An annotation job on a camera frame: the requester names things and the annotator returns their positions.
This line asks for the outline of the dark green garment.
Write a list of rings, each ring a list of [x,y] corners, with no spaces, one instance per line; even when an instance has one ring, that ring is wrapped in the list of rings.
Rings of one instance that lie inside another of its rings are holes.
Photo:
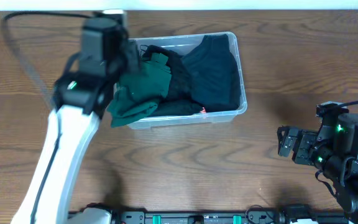
[[[112,116],[111,127],[116,128],[136,122],[151,115],[168,95],[171,69],[168,57],[152,53],[142,57],[140,70],[123,74],[114,99],[108,107]]]

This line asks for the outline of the small black garment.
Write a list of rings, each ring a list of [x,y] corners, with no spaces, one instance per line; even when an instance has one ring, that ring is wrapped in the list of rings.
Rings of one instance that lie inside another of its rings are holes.
[[[229,38],[223,34],[205,35],[201,43],[181,59],[191,76],[191,98],[207,112],[230,111],[232,57]]]

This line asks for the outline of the pink printed t-shirt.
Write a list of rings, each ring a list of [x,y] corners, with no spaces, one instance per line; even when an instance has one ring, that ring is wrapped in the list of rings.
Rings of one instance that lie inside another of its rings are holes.
[[[206,113],[207,113],[207,112],[206,112],[206,109],[203,108],[203,109],[200,111],[200,113],[201,113],[201,114],[206,114]]]

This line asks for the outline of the black garment with tag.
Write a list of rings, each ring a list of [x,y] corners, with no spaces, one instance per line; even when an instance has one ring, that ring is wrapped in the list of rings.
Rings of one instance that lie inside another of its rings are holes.
[[[239,71],[237,67],[237,62],[234,57],[232,57],[230,62],[230,97],[229,97],[229,106],[228,110],[236,110],[240,106],[240,97],[241,97],[241,83],[239,79]]]

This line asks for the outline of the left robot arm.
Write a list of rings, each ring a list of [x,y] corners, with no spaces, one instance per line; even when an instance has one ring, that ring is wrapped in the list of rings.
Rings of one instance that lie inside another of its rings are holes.
[[[117,223],[119,214],[99,203],[71,212],[70,201],[86,150],[96,134],[114,85],[139,69],[136,43],[129,39],[126,13],[105,10],[85,16],[80,51],[54,83],[42,87],[51,106],[44,146],[13,223]]]

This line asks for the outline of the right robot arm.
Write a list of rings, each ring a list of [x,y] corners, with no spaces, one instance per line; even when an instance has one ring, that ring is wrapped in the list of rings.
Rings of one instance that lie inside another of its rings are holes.
[[[316,106],[317,131],[294,126],[277,129],[278,155],[296,164],[313,166],[316,176],[331,180],[330,194],[352,223],[358,223],[358,114],[351,103],[328,101]]]

